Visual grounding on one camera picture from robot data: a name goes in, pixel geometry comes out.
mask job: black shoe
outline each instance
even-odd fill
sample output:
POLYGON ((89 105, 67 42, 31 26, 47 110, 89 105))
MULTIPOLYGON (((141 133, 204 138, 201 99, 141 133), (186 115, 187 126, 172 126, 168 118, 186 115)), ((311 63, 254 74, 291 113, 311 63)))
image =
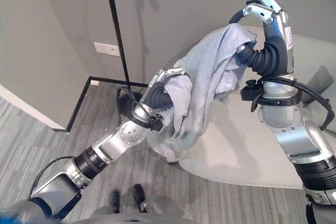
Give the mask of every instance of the black shoe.
POLYGON ((141 209, 141 203, 146 200, 145 192, 140 184, 136 184, 133 187, 133 196, 136 205, 140 212, 147 212, 146 209, 141 209))
POLYGON ((109 204, 114 214, 120 213, 120 192, 118 190, 114 190, 110 193, 109 204))

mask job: black baseboard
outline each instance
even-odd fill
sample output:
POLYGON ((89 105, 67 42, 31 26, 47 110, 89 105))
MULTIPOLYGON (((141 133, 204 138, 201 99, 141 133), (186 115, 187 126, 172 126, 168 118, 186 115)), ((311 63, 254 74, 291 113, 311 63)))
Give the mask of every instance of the black baseboard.
MULTIPOLYGON (((91 80, 127 85, 126 81, 90 76, 88 78, 88 80, 86 81, 86 83, 85 83, 85 86, 83 88, 82 93, 80 94, 80 97, 79 97, 78 102, 76 104, 75 110, 72 113, 72 116, 70 118, 70 121, 68 123, 67 128, 64 129, 64 130, 61 130, 61 129, 52 129, 52 130, 57 131, 57 132, 70 132, 70 130, 72 128, 72 125, 74 124, 74 121, 75 121, 75 119, 77 117, 78 111, 79 111, 79 109, 80 109, 80 107, 81 107, 81 105, 83 103, 85 94, 88 91, 88 88, 90 86, 91 80)), ((130 82, 130 85, 131 86, 135 86, 135 87, 144 87, 144 88, 146 88, 148 86, 148 84, 146 84, 146 83, 139 83, 139 82, 130 82)))

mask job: robotic hand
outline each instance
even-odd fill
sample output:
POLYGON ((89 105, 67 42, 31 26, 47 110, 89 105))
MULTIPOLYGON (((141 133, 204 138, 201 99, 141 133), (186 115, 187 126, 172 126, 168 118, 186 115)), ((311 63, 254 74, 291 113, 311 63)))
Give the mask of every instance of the robotic hand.
POLYGON ((21 223, 38 223, 50 218, 62 220, 81 199, 81 190, 108 164, 132 146, 140 144, 148 130, 161 129, 162 117, 156 109, 172 104, 169 95, 164 92, 164 85, 170 77, 181 74, 185 74, 183 68, 159 71, 132 111, 130 120, 122 124, 115 134, 93 143, 36 187, 28 199, 0 211, 0 215, 21 223))
POLYGON ((253 15, 263 21, 264 49, 254 50, 249 44, 237 48, 241 61, 262 78, 247 81, 241 98, 252 101, 251 111, 257 104, 259 119, 277 138, 288 159, 303 182, 308 204, 308 223, 336 223, 336 158, 321 130, 334 115, 328 100, 298 83, 294 76, 293 44, 286 11, 275 0, 247 1, 229 23, 253 15), (318 127, 302 110, 301 93, 310 92, 329 114, 318 127))

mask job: white baseboard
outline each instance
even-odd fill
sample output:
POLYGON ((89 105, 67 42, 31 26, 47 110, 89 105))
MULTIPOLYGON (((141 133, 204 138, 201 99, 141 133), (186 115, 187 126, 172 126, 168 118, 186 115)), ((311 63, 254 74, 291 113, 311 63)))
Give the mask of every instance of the white baseboard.
POLYGON ((14 106, 28 113, 32 117, 36 118, 40 122, 48 125, 52 129, 65 130, 64 127, 60 126, 47 116, 43 115, 41 112, 30 106, 28 103, 17 97, 15 94, 11 93, 4 86, 0 85, 0 97, 4 98, 14 106))

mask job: black pole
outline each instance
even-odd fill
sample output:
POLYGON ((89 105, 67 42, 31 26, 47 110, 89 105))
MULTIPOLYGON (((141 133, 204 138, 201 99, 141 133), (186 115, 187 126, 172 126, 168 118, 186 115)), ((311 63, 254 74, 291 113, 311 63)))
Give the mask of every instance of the black pole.
POLYGON ((121 57, 121 61, 122 61, 122 66, 124 68, 127 88, 129 90, 131 90, 130 79, 128 77, 128 71, 127 71, 127 65, 126 65, 126 59, 125 59, 125 53, 124 53, 124 46, 122 44, 122 39, 121 39, 121 34, 120 34, 120 27, 119 27, 118 15, 117 15, 116 2, 115 2, 115 0, 109 0, 109 3, 110 3, 112 19, 113 19, 113 23, 114 23, 114 29, 116 30, 115 33, 117 35, 120 57, 121 57))

